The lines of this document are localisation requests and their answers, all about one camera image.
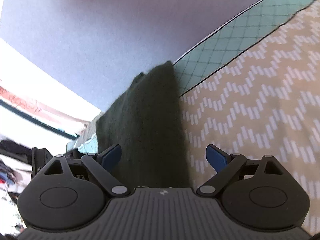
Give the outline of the dark green knit sweater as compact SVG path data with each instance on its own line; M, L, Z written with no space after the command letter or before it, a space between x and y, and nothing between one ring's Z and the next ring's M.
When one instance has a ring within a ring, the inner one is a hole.
M121 146L112 174L129 188L189 187L178 84L171 61L140 73L97 120L98 151Z

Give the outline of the pink curtain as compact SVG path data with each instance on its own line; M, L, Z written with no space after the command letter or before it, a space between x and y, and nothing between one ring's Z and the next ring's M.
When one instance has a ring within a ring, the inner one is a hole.
M33 117L43 118L52 122L76 122L82 125L87 125L90 123L90 121L75 118L66 113L39 103L36 100L24 100L23 98L12 94L3 87L1 87L1 99L4 99L4 102L8 103L10 106L23 111L24 113L28 113Z

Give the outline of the beige zigzag bed sheet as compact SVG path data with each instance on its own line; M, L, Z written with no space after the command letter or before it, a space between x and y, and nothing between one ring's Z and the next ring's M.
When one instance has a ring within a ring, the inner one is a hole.
M273 155L308 194L304 229L319 232L319 0L180 98L191 185L215 175L214 144Z

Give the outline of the teal quilted pillow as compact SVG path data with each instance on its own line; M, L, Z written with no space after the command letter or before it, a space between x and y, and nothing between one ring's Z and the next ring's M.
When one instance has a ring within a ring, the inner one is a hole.
M175 65L182 95L289 21L314 0L262 0L222 26Z

